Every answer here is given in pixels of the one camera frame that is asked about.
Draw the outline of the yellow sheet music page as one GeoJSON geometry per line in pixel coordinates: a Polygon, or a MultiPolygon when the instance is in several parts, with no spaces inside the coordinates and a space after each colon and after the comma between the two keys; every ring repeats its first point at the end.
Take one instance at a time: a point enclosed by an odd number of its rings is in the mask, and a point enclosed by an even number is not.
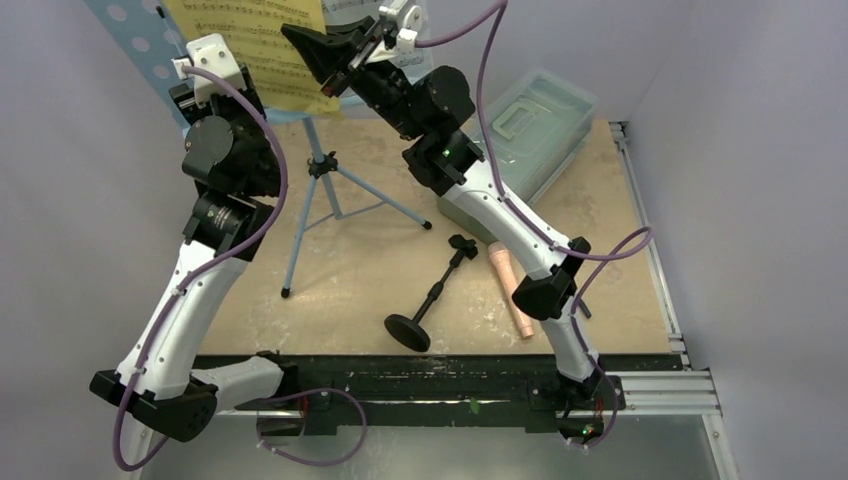
{"type": "Polygon", "coordinates": [[[307,114],[339,113],[340,100],[321,93],[320,84],[281,33],[284,24],[324,33],[319,0],[175,0],[164,6],[187,40],[221,34],[236,59],[249,67],[265,106],[307,114]]]}

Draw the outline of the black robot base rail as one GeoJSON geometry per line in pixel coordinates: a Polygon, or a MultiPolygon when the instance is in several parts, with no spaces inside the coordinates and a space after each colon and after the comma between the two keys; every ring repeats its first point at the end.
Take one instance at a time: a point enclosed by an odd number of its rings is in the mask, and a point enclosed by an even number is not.
{"type": "Polygon", "coordinates": [[[569,387],[550,354],[291,355],[294,385],[273,400],[232,412],[288,416],[271,435],[333,435],[341,426],[521,428],[594,438],[613,408],[626,406],[622,377],[678,371],[670,354],[604,354],[607,380],[569,387]]]}

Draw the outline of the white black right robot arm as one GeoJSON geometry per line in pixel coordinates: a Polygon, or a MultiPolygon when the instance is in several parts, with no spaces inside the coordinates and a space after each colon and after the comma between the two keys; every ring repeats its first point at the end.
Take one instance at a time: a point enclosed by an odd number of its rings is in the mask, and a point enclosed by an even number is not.
{"type": "Polygon", "coordinates": [[[281,32],[324,95],[357,94],[411,142],[402,157],[415,180],[473,217],[509,250],[525,271],[513,301],[540,321],[563,377],[564,399],[576,407],[596,399],[601,384],[588,349],[564,317],[583,260],[544,239],[547,224],[500,183],[489,157],[462,131],[475,111],[465,75],[443,65],[410,82],[391,61],[368,61],[382,32],[371,17],[324,33],[293,24],[283,24],[281,32]]]}

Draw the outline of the white sheet music page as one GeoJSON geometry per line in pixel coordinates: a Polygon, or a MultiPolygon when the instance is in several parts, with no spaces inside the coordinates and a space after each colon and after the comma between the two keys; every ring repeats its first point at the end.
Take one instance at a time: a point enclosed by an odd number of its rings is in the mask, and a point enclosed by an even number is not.
{"type": "Polygon", "coordinates": [[[366,16],[376,20],[383,39],[369,61],[389,60],[409,78],[417,80],[434,66],[432,54],[415,41],[428,32],[425,1],[340,0],[321,2],[325,23],[343,25],[366,16]]]}

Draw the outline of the light blue music stand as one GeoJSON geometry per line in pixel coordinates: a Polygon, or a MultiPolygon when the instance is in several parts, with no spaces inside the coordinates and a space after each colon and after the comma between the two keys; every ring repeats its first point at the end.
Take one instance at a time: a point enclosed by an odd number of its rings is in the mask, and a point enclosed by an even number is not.
{"type": "MultiPolygon", "coordinates": [[[[128,55],[160,100],[164,102],[166,108],[169,109],[180,128],[187,129],[189,123],[184,119],[169,95],[169,89],[180,82],[175,77],[171,59],[184,53],[185,37],[164,3],[162,1],[87,1],[85,5],[128,55]]],[[[308,173],[304,177],[308,180],[308,187],[299,215],[294,246],[286,268],[286,277],[282,285],[281,296],[283,298],[291,295],[292,281],[304,234],[329,219],[342,220],[388,205],[412,219],[424,229],[430,230],[432,228],[431,222],[425,217],[397,202],[340,164],[334,170],[329,170],[321,176],[308,173]],[[332,181],[334,174],[371,193],[378,201],[358,210],[343,211],[332,181]],[[315,191],[319,186],[322,186],[325,190],[331,213],[309,224],[307,219],[315,191]]]]}

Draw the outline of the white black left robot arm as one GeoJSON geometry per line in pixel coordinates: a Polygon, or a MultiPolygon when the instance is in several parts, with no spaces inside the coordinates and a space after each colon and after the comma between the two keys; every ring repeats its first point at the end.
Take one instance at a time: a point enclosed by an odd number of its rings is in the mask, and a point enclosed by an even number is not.
{"type": "Polygon", "coordinates": [[[281,214],[288,171],[244,63],[176,68],[193,78],[170,95],[189,124],[182,170],[198,196],[154,314],[119,365],[90,382],[91,392],[117,410],[115,443],[129,427],[187,442],[220,410],[259,399],[284,409],[298,395],[298,382],[275,354],[210,370],[194,366],[225,297],[281,214]]]}

